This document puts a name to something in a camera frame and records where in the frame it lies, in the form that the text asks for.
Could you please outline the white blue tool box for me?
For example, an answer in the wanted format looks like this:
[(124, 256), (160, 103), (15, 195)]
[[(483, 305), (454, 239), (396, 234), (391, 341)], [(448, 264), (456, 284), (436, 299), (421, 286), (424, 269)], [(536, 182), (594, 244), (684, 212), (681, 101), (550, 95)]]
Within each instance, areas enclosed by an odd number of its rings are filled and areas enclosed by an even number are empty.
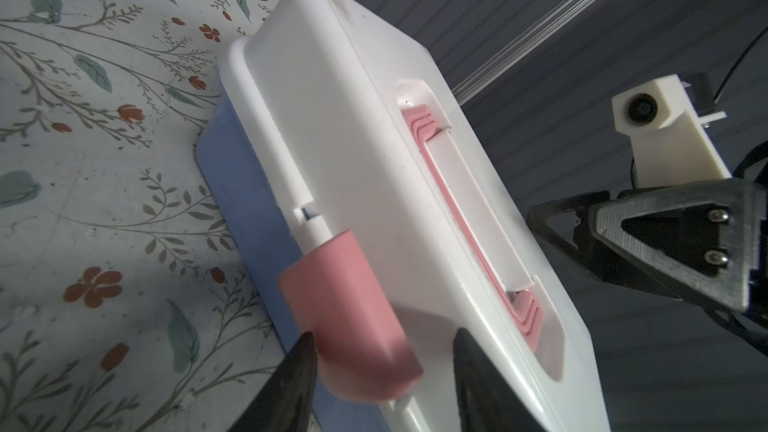
[[(593, 344), (429, 52), (354, 0), (280, 0), (222, 54), (221, 99), (196, 159), (290, 348), (300, 331), (279, 275), (353, 232), (423, 376), (405, 396), (358, 403), (320, 376), (325, 431), (462, 431), (453, 339), (467, 329), (543, 431), (609, 427)], [(453, 138), (544, 312), (529, 348), (454, 220), (402, 111), (426, 105)]]

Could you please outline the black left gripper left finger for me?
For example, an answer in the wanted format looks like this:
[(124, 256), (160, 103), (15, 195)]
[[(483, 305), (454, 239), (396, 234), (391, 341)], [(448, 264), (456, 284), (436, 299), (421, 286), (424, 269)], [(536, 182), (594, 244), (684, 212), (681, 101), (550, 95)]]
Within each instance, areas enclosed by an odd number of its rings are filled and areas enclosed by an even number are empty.
[(317, 376), (314, 336), (305, 332), (229, 431), (308, 431)]

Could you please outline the pink tool box handle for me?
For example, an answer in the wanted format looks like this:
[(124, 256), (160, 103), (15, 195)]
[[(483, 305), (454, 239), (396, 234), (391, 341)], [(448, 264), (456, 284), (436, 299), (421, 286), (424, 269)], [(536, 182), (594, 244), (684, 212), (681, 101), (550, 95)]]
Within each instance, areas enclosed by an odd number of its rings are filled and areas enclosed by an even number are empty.
[(534, 279), (504, 231), (464, 160), (449, 127), (426, 105), (402, 111), (421, 155), (455, 222), (529, 348), (538, 348), (544, 312)]

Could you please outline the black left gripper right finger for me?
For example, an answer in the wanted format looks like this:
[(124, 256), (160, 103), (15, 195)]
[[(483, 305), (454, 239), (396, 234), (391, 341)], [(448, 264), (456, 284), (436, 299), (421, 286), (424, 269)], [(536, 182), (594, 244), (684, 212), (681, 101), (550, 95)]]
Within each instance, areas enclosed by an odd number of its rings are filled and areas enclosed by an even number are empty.
[(543, 430), (465, 328), (453, 339), (453, 369), (462, 431)]

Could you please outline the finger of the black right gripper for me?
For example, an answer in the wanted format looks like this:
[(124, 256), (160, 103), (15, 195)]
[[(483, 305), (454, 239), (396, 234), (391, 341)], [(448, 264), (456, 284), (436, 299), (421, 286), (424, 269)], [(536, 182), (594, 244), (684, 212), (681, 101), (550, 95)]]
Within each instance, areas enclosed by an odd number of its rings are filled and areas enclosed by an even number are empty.
[(526, 223), (537, 239), (567, 259), (577, 275), (675, 299), (671, 290), (592, 235), (590, 208), (610, 200), (608, 191), (597, 191), (545, 202), (528, 209)]
[(731, 178), (648, 189), (589, 209), (591, 235), (690, 304), (767, 309), (767, 190)]

